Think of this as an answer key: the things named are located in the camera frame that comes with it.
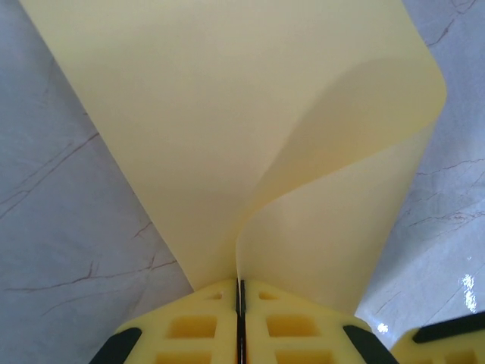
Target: yellow foam block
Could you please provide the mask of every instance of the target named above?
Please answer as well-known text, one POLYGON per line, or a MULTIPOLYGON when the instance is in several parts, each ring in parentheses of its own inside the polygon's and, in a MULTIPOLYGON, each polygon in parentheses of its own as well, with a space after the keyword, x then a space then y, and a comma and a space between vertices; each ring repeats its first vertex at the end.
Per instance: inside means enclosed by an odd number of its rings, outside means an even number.
POLYGON ((347 326, 362 329, 365 340, 373 341, 368 346, 378 342, 369 326, 354 316, 268 284, 246 281, 246 342, 251 364, 365 364, 344 331, 347 326))
POLYGON ((236 282, 223 281, 118 328, 142 331, 125 364, 233 364, 236 282))
POLYGON ((485 312, 410 330, 391 352, 401 364, 484 364, 485 312))

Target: square cutout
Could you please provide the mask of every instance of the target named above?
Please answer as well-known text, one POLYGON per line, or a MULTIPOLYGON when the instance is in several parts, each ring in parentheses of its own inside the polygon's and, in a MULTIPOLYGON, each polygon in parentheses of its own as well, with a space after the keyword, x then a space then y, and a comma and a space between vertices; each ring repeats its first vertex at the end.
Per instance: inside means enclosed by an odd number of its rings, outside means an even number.
POLYGON ((446 364, 478 364, 478 359, 473 350, 452 353, 445 356, 446 364))
POLYGON ((210 353, 160 353, 155 364, 211 364, 210 353))
POLYGON ((277 351, 278 364, 335 364, 332 353, 326 351, 277 351))
POLYGON ((214 337, 216 326, 216 316, 180 316, 171 322, 167 337, 170 339, 214 337))
POLYGON ((419 362, 406 362, 405 364, 433 364, 433 360, 420 360, 419 362))
POLYGON ((313 318, 305 315, 269 315, 266 325, 271 337, 309 337, 320 334, 313 318))
POLYGON ((259 299, 260 300, 278 300, 278 297, 276 297, 273 294, 268 293, 268 292, 260 292, 259 293, 259 299))

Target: paper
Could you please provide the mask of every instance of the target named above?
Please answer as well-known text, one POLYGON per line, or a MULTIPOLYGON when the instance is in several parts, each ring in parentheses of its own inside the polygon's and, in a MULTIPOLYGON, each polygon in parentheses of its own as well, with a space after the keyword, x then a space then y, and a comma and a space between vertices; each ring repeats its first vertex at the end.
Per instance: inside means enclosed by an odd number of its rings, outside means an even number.
POLYGON ((21 2, 195 289, 356 307, 445 99, 399 0, 21 2))

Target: black rubber pad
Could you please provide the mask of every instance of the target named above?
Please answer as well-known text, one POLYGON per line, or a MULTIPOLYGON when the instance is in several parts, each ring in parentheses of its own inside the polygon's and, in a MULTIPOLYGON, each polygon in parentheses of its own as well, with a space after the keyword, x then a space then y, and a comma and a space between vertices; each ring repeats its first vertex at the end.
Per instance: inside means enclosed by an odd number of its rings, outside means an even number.
POLYGON ((140 336, 139 328, 128 328, 111 336, 89 364, 124 364, 140 336))
POLYGON ((419 329, 412 340, 416 344, 424 344, 480 330, 485 330, 485 311, 425 326, 419 329))
POLYGON ((376 335, 354 325, 344 326, 343 330, 367 364, 399 364, 376 335))
POLYGON ((236 280, 237 363, 246 364, 246 285, 236 280))

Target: marble floor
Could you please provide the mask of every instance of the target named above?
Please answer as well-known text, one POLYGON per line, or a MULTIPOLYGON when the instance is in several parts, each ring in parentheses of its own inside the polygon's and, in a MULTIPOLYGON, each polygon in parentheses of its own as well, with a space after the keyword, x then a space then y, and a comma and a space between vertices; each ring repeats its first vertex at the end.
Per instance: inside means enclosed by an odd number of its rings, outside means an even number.
MULTIPOLYGON (((485 309, 485 0, 405 0, 448 102, 357 315, 405 330, 485 309)), ((0 0, 0 362, 88 363, 191 291, 16 0, 0 0)))

